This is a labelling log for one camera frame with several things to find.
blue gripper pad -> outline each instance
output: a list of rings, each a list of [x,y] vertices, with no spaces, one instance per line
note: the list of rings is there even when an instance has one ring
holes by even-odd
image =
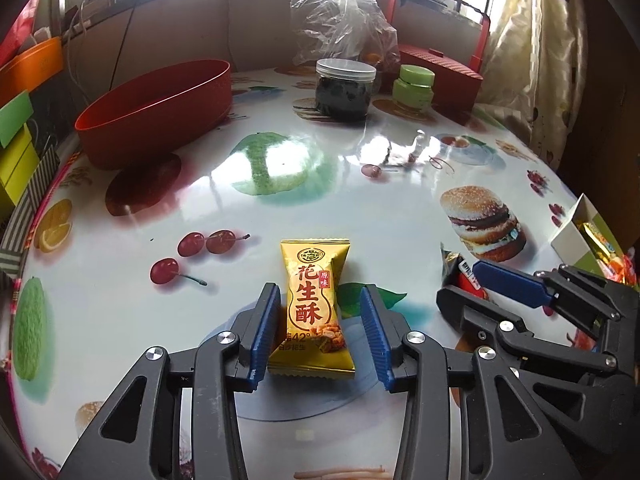
[[[274,286],[269,295],[262,294],[256,303],[256,308],[261,303],[265,303],[266,307],[260,318],[260,325],[255,333],[254,342],[251,345],[251,364],[249,373],[249,383],[255,390],[258,383],[264,379],[267,371],[267,362],[271,355],[271,346],[273,338],[278,327],[278,311],[280,309],[280,289]]]
[[[373,301],[367,287],[364,286],[360,292],[360,316],[362,317],[364,332],[369,341],[369,349],[373,357],[373,364],[376,367],[378,380],[384,384],[385,390],[389,391],[393,388],[396,378],[392,373],[391,346],[386,339],[380,320],[380,315],[386,315],[387,310],[384,303],[382,303],[382,313],[378,307],[376,307],[376,302]]]
[[[474,265],[474,274],[485,288],[531,308],[549,305],[553,299],[540,278],[519,270],[479,260]]]

red basket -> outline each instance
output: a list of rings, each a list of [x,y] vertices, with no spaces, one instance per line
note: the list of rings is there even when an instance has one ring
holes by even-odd
[[[389,23],[392,23],[396,12],[396,1],[389,0],[389,6],[386,10],[386,20]],[[482,76],[478,72],[482,66],[482,54],[484,54],[489,37],[491,21],[484,12],[475,10],[482,15],[482,31],[468,66],[446,57],[443,53],[432,48],[426,49],[407,44],[398,45],[400,60],[403,64],[423,66],[435,73],[433,104],[444,111],[470,112],[482,84]]]
[[[101,170],[119,170],[207,133],[231,110],[230,72],[223,60],[188,61],[103,95],[76,121],[89,160]]]

dark food in jar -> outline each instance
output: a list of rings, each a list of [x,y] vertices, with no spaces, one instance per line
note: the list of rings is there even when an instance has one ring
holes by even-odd
[[[316,87],[316,107],[340,121],[362,121],[367,116],[373,83],[321,76]]]

snack wrapper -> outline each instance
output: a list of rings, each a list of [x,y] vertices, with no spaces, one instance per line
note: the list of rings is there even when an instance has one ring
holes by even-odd
[[[480,285],[471,266],[460,253],[446,251],[442,244],[440,251],[442,253],[442,286],[455,285],[469,294],[491,301],[486,289]]]
[[[630,260],[616,253],[615,247],[602,235],[593,222],[578,225],[580,234],[596,257],[605,278],[625,285],[636,285],[636,273]]]
[[[336,288],[349,241],[283,240],[286,334],[269,358],[276,374],[349,379],[353,360],[340,328]]]

striped fabric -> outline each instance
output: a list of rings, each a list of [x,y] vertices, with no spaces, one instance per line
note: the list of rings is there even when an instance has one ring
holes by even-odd
[[[49,148],[33,173],[20,202],[9,219],[0,243],[0,290],[11,288],[20,271],[27,237],[33,217],[49,184],[56,175],[60,160],[56,150]]]

